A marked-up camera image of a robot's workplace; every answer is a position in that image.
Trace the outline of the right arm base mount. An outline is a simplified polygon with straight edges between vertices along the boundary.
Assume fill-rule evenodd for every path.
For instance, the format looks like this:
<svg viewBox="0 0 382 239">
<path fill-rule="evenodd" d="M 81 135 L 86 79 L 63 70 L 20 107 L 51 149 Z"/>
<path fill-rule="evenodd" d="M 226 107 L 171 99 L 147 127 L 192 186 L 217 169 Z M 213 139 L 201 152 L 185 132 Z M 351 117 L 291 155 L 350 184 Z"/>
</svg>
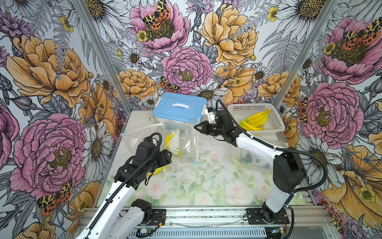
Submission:
<svg viewBox="0 0 382 239">
<path fill-rule="evenodd" d="M 290 223 L 285 209 L 274 213 L 262 208 L 247 208 L 246 217 L 250 225 L 287 225 Z"/>
</svg>

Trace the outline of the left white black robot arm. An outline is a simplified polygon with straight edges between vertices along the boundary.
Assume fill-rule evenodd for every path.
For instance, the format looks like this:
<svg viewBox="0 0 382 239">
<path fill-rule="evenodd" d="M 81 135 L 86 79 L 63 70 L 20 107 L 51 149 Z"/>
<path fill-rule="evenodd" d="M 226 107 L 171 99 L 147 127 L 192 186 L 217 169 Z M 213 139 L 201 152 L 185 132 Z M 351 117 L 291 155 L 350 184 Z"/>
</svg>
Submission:
<svg viewBox="0 0 382 239">
<path fill-rule="evenodd" d="M 151 204 L 144 200 L 135 201 L 121 219 L 118 216 L 139 185 L 171 163 L 172 154 L 161 150 L 161 143 L 162 139 L 151 135 L 138 145 L 135 155 L 117 170 L 106 198 L 79 239 L 126 239 L 135 227 L 150 221 Z"/>
</svg>

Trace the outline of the clear zip-top bag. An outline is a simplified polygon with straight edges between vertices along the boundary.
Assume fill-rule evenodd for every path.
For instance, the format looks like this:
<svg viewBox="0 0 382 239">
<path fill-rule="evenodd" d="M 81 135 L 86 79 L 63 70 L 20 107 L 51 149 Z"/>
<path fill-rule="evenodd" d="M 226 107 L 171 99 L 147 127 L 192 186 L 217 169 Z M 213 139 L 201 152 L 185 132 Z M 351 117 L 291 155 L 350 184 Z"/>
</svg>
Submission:
<svg viewBox="0 0 382 239">
<path fill-rule="evenodd" d="M 156 132 L 162 136 L 160 148 L 172 153 L 173 162 L 199 163 L 199 137 L 190 123 L 164 121 L 128 130 L 120 137 L 129 154 L 133 154 L 144 138 Z"/>
</svg>

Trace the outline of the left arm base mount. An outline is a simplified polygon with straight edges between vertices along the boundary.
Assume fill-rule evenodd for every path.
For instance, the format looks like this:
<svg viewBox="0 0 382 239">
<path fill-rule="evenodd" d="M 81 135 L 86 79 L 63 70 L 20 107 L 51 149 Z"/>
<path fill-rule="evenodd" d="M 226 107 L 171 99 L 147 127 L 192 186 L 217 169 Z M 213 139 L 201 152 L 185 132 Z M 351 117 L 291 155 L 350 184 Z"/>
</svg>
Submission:
<svg viewBox="0 0 382 239">
<path fill-rule="evenodd" d="M 166 209 L 152 209 L 150 216 L 145 216 L 144 221 L 139 224 L 139 226 L 153 226 L 156 227 L 159 224 L 162 226 L 165 225 L 166 222 Z"/>
</svg>

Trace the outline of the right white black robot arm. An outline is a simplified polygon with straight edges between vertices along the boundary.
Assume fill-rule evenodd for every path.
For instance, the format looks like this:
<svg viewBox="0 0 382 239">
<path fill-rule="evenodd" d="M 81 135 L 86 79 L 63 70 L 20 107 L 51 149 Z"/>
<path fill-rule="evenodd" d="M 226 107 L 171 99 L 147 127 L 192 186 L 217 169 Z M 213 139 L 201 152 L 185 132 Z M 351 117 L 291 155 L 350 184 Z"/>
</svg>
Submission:
<svg viewBox="0 0 382 239">
<path fill-rule="evenodd" d="M 209 107 L 203 113 L 205 120 L 194 128 L 202 134 L 222 137 L 222 140 L 244 149 L 268 162 L 273 169 L 274 187 L 262 206 L 262 219 L 272 224 L 297 192 L 296 187 L 306 177 L 299 153 L 294 147 L 277 147 L 241 128 L 226 110 Z"/>
</svg>

